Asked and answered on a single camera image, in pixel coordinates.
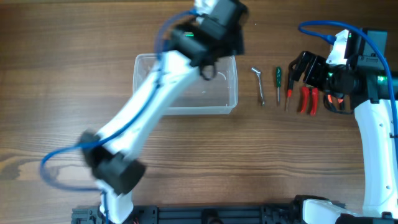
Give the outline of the red handled snips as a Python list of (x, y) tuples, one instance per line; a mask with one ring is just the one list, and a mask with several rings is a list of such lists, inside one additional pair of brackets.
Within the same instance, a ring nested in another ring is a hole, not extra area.
[(318, 101), (319, 101), (318, 88), (305, 85), (302, 87), (301, 92), (302, 92), (302, 104), (301, 104), (300, 113), (304, 114), (304, 112), (309, 111), (310, 116), (315, 116), (317, 114)]

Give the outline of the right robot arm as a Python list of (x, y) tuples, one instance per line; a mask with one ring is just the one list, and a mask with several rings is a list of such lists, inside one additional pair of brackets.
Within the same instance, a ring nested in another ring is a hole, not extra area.
[(304, 95), (349, 98), (363, 146), (365, 193), (355, 214), (319, 197), (298, 196), (292, 221), (302, 223), (397, 223), (397, 73), (384, 57), (387, 33), (342, 25), (320, 35), (331, 45), (328, 58), (303, 51), (289, 65), (288, 91), (303, 81)]

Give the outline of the orange black needle-nose pliers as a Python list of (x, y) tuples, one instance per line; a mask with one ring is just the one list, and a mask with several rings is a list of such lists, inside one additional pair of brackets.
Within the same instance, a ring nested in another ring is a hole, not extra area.
[(345, 103), (343, 98), (336, 98), (332, 95), (325, 95), (323, 97), (323, 105), (324, 107), (333, 113), (344, 113), (345, 112)]

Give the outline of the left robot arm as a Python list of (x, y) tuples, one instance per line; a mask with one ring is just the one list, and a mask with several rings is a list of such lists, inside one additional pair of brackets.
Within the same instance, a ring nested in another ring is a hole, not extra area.
[(97, 133), (81, 136), (81, 151), (102, 191), (106, 223), (132, 214), (132, 192), (146, 168), (139, 161), (146, 139), (167, 108), (198, 79), (217, 77), (219, 59), (241, 55), (247, 7), (240, 1), (197, 1), (167, 19), (155, 38), (156, 61), (117, 115)]

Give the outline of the clear plastic container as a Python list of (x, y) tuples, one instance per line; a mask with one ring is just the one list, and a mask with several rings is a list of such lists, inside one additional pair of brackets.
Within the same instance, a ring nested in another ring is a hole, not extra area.
[[(155, 54), (136, 57), (132, 76), (132, 94), (147, 78)], [(216, 62), (217, 76), (211, 81), (199, 78), (191, 84), (166, 110), (165, 115), (230, 114), (238, 104), (238, 73), (235, 56), (223, 57)]]

